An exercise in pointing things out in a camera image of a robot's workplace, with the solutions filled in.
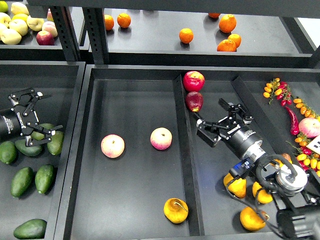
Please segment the yellow pear under arm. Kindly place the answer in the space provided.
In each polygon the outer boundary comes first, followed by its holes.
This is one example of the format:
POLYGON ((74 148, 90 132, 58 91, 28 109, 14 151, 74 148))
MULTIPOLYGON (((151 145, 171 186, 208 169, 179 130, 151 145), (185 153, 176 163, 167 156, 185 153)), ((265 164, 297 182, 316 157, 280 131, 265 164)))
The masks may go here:
POLYGON ((261 189, 262 186, 255 181, 252 185, 252 195, 257 197, 257 201, 261 204, 268 204, 273 201, 271 194, 267 193, 265 189, 261 189))

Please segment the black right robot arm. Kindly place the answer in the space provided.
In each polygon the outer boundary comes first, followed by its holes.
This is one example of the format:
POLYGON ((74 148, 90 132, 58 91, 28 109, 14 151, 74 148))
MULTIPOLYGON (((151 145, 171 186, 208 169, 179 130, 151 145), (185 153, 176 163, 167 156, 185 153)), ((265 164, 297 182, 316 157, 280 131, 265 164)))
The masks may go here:
POLYGON ((237 180, 252 175, 262 190, 272 198, 280 199, 284 209, 277 209, 276 223, 270 229, 282 239, 297 240, 320 238, 320 195, 307 189, 320 183, 312 173, 306 173, 300 166, 290 163, 280 154, 267 154, 261 147, 262 138, 249 125, 253 117, 242 104, 234 105, 219 99, 219 105, 228 115, 218 122, 203 119, 197 111, 196 134, 210 147, 219 141, 240 160, 229 170, 231 176, 225 188, 237 180))

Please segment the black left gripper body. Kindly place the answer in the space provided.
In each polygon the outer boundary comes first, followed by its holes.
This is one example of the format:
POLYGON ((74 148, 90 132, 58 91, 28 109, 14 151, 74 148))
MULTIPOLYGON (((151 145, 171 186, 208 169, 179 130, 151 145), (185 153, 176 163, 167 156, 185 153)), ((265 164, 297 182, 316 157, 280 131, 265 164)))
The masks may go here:
POLYGON ((39 123, 35 110, 25 113, 23 106, 14 106, 0 111, 0 140, 6 141, 19 136, 30 136, 39 123))

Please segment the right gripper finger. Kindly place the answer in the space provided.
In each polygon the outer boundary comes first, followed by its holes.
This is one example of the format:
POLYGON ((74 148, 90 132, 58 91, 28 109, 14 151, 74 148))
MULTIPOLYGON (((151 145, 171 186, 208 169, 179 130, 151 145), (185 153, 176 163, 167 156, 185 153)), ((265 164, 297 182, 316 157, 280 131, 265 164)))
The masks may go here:
POLYGON ((196 119, 196 135, 200 137, 211 148, 214 148, 222 139, 220 130, 226 130, 227 127, 219 122, 210 122, 204 120, 198 112, 192 113, 196 119))
POLYGON ((228 112, 228 115, 225 118, 218 121, 218 124, 222 129, 233 132, 236 128, 241 128, 244 125, 252 123, 253 117, 241 103, 233 104, 220 98, 218 104, 228 112))

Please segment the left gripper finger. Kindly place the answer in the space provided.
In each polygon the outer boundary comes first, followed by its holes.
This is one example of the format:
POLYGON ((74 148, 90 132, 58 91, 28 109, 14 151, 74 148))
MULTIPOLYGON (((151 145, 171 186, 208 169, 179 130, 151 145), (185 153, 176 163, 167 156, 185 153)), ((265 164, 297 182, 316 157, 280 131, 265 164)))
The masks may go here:
POLYGON ((13 110, 16 114, 22 117, 27 117, 34 111, 36 103, 40 100, 51 97, 50 94, 43 94, 40 91, 35 91, 34 88, 26 88, 23 90, 15 91, 8 96, 8 99, 13 105, 13 110))
POLYGON ((25 144, 28 147, 40 146, 49 143, 56 131, 63 128, 63 125, 53 125, 52 123, 27 123, 27 127, 31 130, 31 134, 25 137, 25 144))

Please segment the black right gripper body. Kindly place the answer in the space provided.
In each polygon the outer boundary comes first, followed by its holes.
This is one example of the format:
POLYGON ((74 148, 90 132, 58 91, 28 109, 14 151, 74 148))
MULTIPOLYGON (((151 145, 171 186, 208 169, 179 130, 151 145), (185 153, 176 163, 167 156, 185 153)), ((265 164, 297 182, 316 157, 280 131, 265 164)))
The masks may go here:
POLYGON ((237 124, 232 129, 221 129, 219 136, 240 160, 257 160, 265 154, 261 147, 262 137, 247 125, 237 124))

